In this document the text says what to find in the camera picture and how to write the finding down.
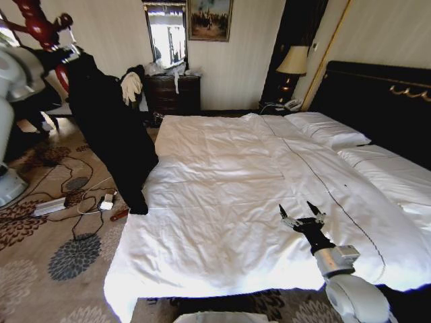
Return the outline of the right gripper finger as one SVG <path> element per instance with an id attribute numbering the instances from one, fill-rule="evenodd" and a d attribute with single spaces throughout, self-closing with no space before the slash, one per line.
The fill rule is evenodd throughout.
<path id="1" fill-rule="evenodd" d="M 294 219 L 294 218 L 289 217 L 281 204 L 279 204 L 279 212 L 280 212 L 280 215 L 281 215 L 281 220 L 288 227 L 295 227 L 295 226 L 298 225 L 298 221 L 296 219 Z"/>
<path id="2" fill-rule="evenodd" d="M 309 206 L 310 210 L 314 214 L 314 216 L 316 218 L 316 221 L 319 222 L 319 223 L 324 223 L 325 222 L 326 213 L 325 212 L 321 212 L 319 210 L 319 208 L 317 206 L 313 205 L 310 201 L 307 201 L 307 205 Z"/>

